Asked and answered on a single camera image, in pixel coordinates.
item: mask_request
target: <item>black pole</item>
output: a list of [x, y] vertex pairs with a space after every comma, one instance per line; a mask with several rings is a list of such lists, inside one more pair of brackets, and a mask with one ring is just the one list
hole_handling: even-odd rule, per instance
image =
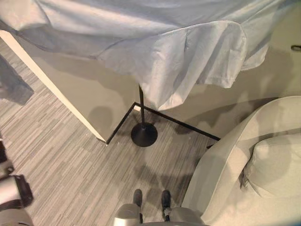
[[140, 96], [140, 107], [141, 107], [141, 124], [142, 127], [145, 127], [143, 92], [140, 86], [139, 86], [139, 96]]
[[141, 123], [135, 125], [131, 132], [132, 141], [140, 147], [151, 146], [158, 137], [157, 129], [154, 125], [145, 122], [144, 117], [144, 101], [143, 101], [143, 92], [139, 86], [139, 95], [140, 95], [140, 111], [141, 111]]

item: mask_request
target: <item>metal part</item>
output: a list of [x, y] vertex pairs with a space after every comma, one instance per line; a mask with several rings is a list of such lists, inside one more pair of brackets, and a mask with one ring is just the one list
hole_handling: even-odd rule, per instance
[[14, 177], [0, 180], [0, 205], [11, 200], [21, 200], [18, 185]]
[[114, 218], [114, 226], [135, 226], [140, 223], [140, 207], [136, 204], [124, 204]]
[[8, 209], [0, 212], [0, 226], [33, 226], [24, 209]]

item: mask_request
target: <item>cloth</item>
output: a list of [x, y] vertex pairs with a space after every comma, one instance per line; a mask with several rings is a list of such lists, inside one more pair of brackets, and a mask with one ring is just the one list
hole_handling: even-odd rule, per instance
[[244, 177], [263, 198], [301, 196], [301, 133], [257, 143]]
[[132, 75], [158, 110], [195, 83], [230, 88], [260, 65], [298, 0], [0, 0], [2, 29], [43, 50]]
[[24, 105], [33, 95], [33, 90], [0, 55], [0, 99]]

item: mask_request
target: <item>beige wall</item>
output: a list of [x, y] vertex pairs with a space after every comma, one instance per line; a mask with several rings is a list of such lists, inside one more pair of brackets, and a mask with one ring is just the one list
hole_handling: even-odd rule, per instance
[[138, 97], [130, 76], [118, 75], [93, 60], [48, 53], [18, 39], [21, 46], [62, 94], [107, 140]]
[[276, 28], [264, 63], [241, 72], [230, 89], [196, 85], [185, 103], [163, 113], [223, 137], [259, 106], [277, 97], [301, 95], [301, 7]]
[[[130, 76], [115, 74], [96, 61], [70, 59], [41, 51], [24, 40], [19, 42], [89, 122], [87, 126], [92, 126], [104, 140], [132, 103], [139, 100], [137, 84]], [[230, 89], [196, 85], [183, 105], [163, 113], [223, 137], [266, 102], [276, 97], [301, 95], [301, 53], [292, 52], [292, 44], [301, 44], [300, 8], [277, 27], [261, 66], [240, 73]]]

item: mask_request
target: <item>gray striped carpet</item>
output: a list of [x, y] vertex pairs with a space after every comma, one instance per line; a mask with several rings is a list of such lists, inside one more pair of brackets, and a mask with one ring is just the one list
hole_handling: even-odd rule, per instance
[[135, 110], [109, 145], [92, 133], [0, 41], [2, 54], [35, 94], [25, 106], [0, 100], [0, 130], [17, 173], [25, 175], [35, 197], [27, 208], [36, 226], [110, 226], [114, 212], [143, 191], [145, 222], [161, 221], [160, 195], [179, 206], [196, 163], [214, 141], [146, 112], [158, 140], [135, 146]]

